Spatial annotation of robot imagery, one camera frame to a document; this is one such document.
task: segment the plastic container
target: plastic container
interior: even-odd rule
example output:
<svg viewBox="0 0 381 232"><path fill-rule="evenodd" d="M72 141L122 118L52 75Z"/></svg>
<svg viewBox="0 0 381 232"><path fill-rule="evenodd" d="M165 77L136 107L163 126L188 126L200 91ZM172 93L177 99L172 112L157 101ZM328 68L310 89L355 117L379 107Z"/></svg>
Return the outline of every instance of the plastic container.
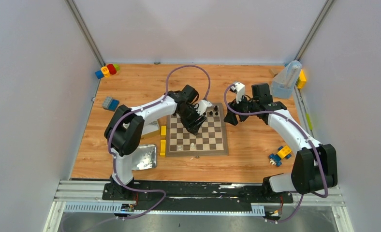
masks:
<svg viewBox="0 0 381 232"><path fill-rule="evenodd" d="M299 61L294 60L290 62L273 78L272 84L270 84L272 96L283 99L290 98L301 70L302 64Z"/></svg>

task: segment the gray wall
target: gray wall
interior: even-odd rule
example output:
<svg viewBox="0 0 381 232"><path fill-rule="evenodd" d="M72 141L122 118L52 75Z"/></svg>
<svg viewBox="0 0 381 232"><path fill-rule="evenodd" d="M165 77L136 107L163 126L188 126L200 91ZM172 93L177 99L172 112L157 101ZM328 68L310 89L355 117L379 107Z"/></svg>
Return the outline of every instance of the gray wall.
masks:
<svg viewBox="0 0 381 232"><path fill-rule="evenodd" d="M315 133L337 149L355 231L381 231L381 0L336 1L302 62Z"/></svg>
<svg viewBox="0 0 381 232"><path fill-rule="evenodd" d="M99 68L63 0L0 1L0 232L39 232Z"/></svg>
<svg viewBox="0 0 381 232"><path fill-rule="evenodd" d="M284 63L325 0L76 0L106 62Z"/></svg>

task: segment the yellow-green object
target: yellow-green object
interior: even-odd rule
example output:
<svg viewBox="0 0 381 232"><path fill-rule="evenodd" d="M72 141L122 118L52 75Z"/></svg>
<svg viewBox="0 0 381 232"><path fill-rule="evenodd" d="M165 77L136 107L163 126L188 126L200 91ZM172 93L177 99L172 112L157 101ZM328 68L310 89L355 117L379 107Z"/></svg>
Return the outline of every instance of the yellow-green object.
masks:
<svg viewBox="0 0 381 232"><path fill-rule="evenodd" d="M110 77L111 76L111 74L109 73L109 69L106 66L103 66L101 68L101 72L103 73L104 77Z"/></svg>
<svg viewBox="0 0 381 232"><path fill-rule="evenodd" d="M166 138L166 126L161 126L161 138Z"/></svg>
<svg viewBox="0 0 381 232"><path fill-rule="evenodd" d="M311 124L310 116L307 113L306 113L306 119L307 119L308 127L310 128L310 130L313 130L313 125Z"/></svg>
<svg viewBox="0 0 381 232"><path fill-rule="evenodd" d="M161 140L161 152L159 155L160 156L166 155L166 140L164 140L164 139Z"/></svg>
<svg viewBox="0 0 381 232"><path fill-rule="evenodd" d="M280 157L280 159L282 160L283 158L285 158L288 154L290 154L290 152L292 152L292 150L290 149L289 146L284 146L284 148L282 148L280 151L278 151L278 155Z"/></svg>
<svg viewBox="0 0 381 232"><path fill-rule="evenodd" d="M120 70L120 67L119 67L119 65L117 65L117 64L113 64L114 65L114 67L115 67L115 69L117 70L117 71L119 71Z"/></svg>
<svg viewBox="0 0 381 232"><path fill-rule="evenodd" d="M303 88L306 84L306 76L305 73L303 72L303 69L300 71L299 78L297 79L296 85L297 88Z"/></svg>

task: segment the yellow block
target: yellow block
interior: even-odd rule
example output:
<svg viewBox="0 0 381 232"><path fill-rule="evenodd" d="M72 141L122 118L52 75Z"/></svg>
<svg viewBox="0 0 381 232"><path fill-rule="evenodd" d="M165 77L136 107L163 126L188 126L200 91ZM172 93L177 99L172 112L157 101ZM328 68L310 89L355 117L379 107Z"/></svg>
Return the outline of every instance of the yellow block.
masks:
<svg viewBox="0 0 381 232"><path fill-rule="evenodd" d="M104 77L110 77L111 76L111 74L109 73L109 70L108 70L108 68L106 66L103 66L101 68L101 72L103 73Z"/></svg>
<svg viewBox="0 0 381 232"><path fill-rule="evenodd" d="M166 138L166 126L161 126L161 138Z"/></svg>
<svg viewBox="0 0 381 232"><path fill-rule="evenodd" d="M297 79L297 82L296 82L297 88L303 88L306 82L307 80L305 77L305 73L303 72L303 69L302 69L299 74L299 79Z"/></svg>
<svg viewBox="0 0 381 232"><path fill-rule="evenodd" d="M284 148L282 148L279 152L278 152L278 155L281 159L285 158L286 155L290 154L290 152L292 152L292 150L290 149L289 146L285 146Z"/></svg>
<svg viewBox="0 0 381 232"><path fill-rule="evenodd" d="M166 155L166 140L164 140L164 139L161 140L161 152L159 155L160 156Z"/></svg>

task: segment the wooden tabletop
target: wooden tabletop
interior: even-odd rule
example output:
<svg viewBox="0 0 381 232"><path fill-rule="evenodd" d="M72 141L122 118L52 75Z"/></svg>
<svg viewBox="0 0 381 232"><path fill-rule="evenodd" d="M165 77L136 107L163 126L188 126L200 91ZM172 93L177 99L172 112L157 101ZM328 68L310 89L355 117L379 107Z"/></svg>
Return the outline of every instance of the wooden tabletop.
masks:
<svg viewBox="0 0 381 232"><path fill-rule="evenodd" d="M167 74L180 65L121 64L121 70L101 80L87 128L78 151L71 177L109 178L112 173L112 156L107 151L103 136L114 112L102 108L106 96L112 96L128 107L139 106L157 99L165 92ZM270 83L269 69L283 69L282 66L256 65L200 65L211 77L208 100L223 102L224 90L234 81L246 85L246 94L251 96L251 85ZM207 89L205 74L196 68L176 71L170 78L169 90L181 90L186 84L194 87L201 96ZM235 95L228 93L228 102ZM297 122L297 111L293 98L282 101ZM166 125L166 117L159 120ZM226 124L229 155L209 156L199 159L191 157L166 158L158 156L157 168L134 171L135 179L181 180L219 182L259 182L270 175L290 172L294 159L283 161L276 167L269 164L269 154L286 145L283 139L269 126L255 117L249 117L237 126ZM147 138L141 144L156 144L159 154L160 136Z"/></svg>

